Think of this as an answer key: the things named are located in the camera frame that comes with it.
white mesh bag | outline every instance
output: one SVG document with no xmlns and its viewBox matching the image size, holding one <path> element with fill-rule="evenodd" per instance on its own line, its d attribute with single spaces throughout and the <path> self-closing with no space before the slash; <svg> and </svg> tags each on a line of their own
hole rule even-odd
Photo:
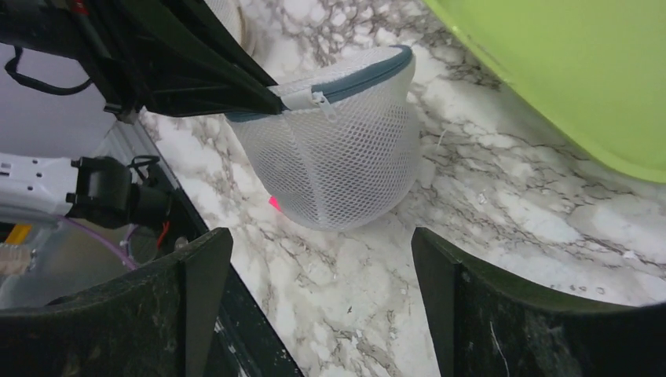
<svg viewBox="0 0 666 377">
<path fill-rule="evenodd" d="M 238 0 L 206 0 L 206 5 L 236 42 L 245 49 L 247 44 L 245 19 Z"/>
<path fill-rule="evenodd" d="M 395 207 L 414 183 L 419 127 L 406 101 L 407 46 L 369 49 L 270 89 L 280 115 L 227 117 L 266 190 L 292 221 L 341 231 Z"/>
</svg>

yellow object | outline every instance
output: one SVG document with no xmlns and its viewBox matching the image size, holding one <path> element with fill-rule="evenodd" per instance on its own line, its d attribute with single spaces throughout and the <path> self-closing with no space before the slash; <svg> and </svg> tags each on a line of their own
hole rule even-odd
<svg viewBox="0 0 666 377">
<path fill-rule="evenodd" d="M 27 238 L 27 235 L 30 234 L 31 229 L 32 225 L 14 225 L 5 243 L 8 245 L 21 245 Z"/>
<path fill-rule="evenodd" d="M 666 183 L 666 1 L 425 0 L 593 158 Z"/>
</svg>

white marble surface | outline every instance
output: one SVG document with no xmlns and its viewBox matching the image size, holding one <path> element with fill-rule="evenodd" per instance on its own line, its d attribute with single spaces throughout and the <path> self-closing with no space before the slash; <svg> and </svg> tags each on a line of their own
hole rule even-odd
<svg viewBox="0 0 666 377">
<path fill-rule="evenodd" d="M 255 57 L 274 77 L 396 42 L 417 56 L 419 180 L 395 211 L 351 232 L 310 231 L 274 210 L 222 116 L 143 117 L 209 226 L 231 228 L 233 265 L 306 375 L 438 375 L 409 248 L 415 226 L 558 290 L 666 300 L 666 188 L 578 152 L 422 3 L 243 6 Z"/>
</svg>

